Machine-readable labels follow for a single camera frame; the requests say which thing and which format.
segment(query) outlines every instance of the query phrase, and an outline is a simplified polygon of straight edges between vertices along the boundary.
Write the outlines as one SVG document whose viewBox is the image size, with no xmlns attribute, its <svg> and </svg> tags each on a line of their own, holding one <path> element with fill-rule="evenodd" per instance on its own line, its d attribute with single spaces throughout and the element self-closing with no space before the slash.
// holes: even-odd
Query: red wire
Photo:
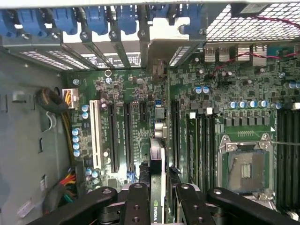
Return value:
<svg viewBox="0 0 300 225">
<path fill-rule="evenodd" d="M 258 55 L 258 54 L 254 54 L 254 53 L 250 53 L 250 52 L 245 52 L 245 53 L 241 53 L 241 54 L 235 56 L 234 58 L 232 58 L 232 59 L 226 61 L 223 65 L 216 67 L 215 70 L 213 71 L 213 74 L 214 74 L 216 71 L 218 71 L 218 70 L 222 69 L 223 67 L 225 67 L 227 64 L 229 64 L 229 63 L 235 61 L 235 59 L 236 59 L 237 57 L 240 57 L 240 56 L 243 56 L 243 55 L 251 55 L 251 56 L 259 57 L 259 58 L 265 58 L 265 59 L 277 59 L 277 60 L 279 60 L 279 59 L 282 59 L 282 58 L 293 57 L 293 56 L 295 56 L 295 55 L 297 55 L 297 54 L 299 54 L 299 53 L 300 53 L 300 50 L 297 51 L 297 52 L 294 52 L 294 53 L 290 53 L 290 54 L 284 55 L 284 56 L 263 56 L 263 55 Z"/>
</svg>

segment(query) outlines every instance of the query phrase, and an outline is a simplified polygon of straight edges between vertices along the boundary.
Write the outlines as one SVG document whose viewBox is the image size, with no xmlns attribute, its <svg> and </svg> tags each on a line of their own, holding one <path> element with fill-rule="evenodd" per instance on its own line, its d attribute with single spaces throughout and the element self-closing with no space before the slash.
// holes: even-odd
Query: metal mesh grille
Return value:
<svg viewBox="0 0 300 225">
<path fill-rule="evenodd" d="M 49 57 L 46 57 L 46 56 L 44 56 L 44 55 L 42 55 L 40 53 L 37 53 L 35 51 L 21 52 L 21 54 L 26 55 L 28 57 L 31 57 L 31 58 L 33 58 L 35 60 L 47 63 L 47 64 L 49 64 L 51 66 L 54 66 L 54 67 L 57 67 L 59 69 L 63 69 L 63 70 L 73 69 L 71 67 L 68 67 L 68 66 L 66 66 L 66 65 L 64 65 L 64 64 L 62 64 L 62 63 L 60 63 L 58 61 L 55 61 L 55 60 L 53 60 L 53 59 L 51 59 Z"/>
<path fill-rule="evenodd" d="M 84 65 L 83 63 L 77 61 L 76 59 L 72 58 L 71 56 L 61 52 L 61 51 L 48 51 L 51 55 L 62 59 L 68 63 L 70 63 L 71 65 L 79 68 L 79 69 L 89 69 L 89 67 L 87 67 L 86 65 Z"/>
<path fill-rule="evenodd" d="M 300 3 L 272 4 L 259 16 L 299 23 Z M 208 42 L 287 40 L 299 36 L 300 29 L 284 22 L 231 18 L 230 5 L 207 28 Z"/>
</svg>

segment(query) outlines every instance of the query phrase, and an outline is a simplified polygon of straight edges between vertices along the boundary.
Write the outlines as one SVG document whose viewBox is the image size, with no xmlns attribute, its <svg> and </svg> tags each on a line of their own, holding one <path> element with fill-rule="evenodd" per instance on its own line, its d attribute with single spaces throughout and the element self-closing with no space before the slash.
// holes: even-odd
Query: ram slot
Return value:
<svg viewBox="0 0 300 225">
<path fill-rule="evenodd" d="M 101 116 L 98 100 L 90 101 L 90 127 L 92 134 L 93 165 L 95 169 L 101 169 L 102 130 Z"/>
<path fill-rule="evenodd" d="M 118 127 L 117 127 L 117 115 L 114 104 L 108 105 L 108 126 L 110 134 L 110 149 L 111 149 L 111 168 L 112 173 L 119 171 L 120 160 L 118 150 Z"/>
<path fill-rule="evenodd" d="M 172 142 L 174 166 L 180 169 L 180 108 L 178 101 L 171 102 Z"/>
<path fill-rule="evenodd" d="M 132 113 L 131 103 L 124 104 L 124 129 L 125 129 L 125 143 L 126 143 L 126 163 L 127 172 L 134 171 L 133 158 L 133 131 L 132 131 Z"/>
<path fill-rule="evenodd" d="M 217 156 L 217 150 L 216 150 L 216 139 L 215 139 L 215 118 L 209 117 L 209 173 L 210 173 L 210 185 L 208 186 L 208 189 L 213 188 L 216 186 L 216 156 Z"/>
</svg>

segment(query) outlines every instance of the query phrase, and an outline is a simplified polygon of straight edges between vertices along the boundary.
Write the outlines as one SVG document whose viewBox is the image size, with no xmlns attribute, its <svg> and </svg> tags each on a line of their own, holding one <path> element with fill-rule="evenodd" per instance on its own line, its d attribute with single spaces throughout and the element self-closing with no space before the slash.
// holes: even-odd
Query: black pcie slot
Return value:
<svg viewBox="0 0 300 225">
<path fill-rule="evenodd" d="M 277 140 L 299 143 L 300 112 L 279 110 L 277 118 Z M 277 189 L 276 205 L 281 210 L 296 210 L 300 207 L 300 147 L 277 145 Z"/>
<path fill-rule="evenodd" d="M 147 103 L 140 102 L 140 117 L 141 122 L 147 122 Z"/>
<path fill-rule="evenodd" d="M 118 152 L 117 115 L 114 104 L 108 105 L 108 126 L 110 132 L 110 157 L 112 173 L 119 171 L 120 161 Z"/>
<path fill-rule="evenodd" d="M 124 103 L 124 129 L 127 172 L 134 171 L 131 103 Z"/>
<path fill-rule="evenodd" d="M 180 107 L 178 101 L 171 102 L 171 119 L 174 166 L 180 168 Z"/>
</svg>

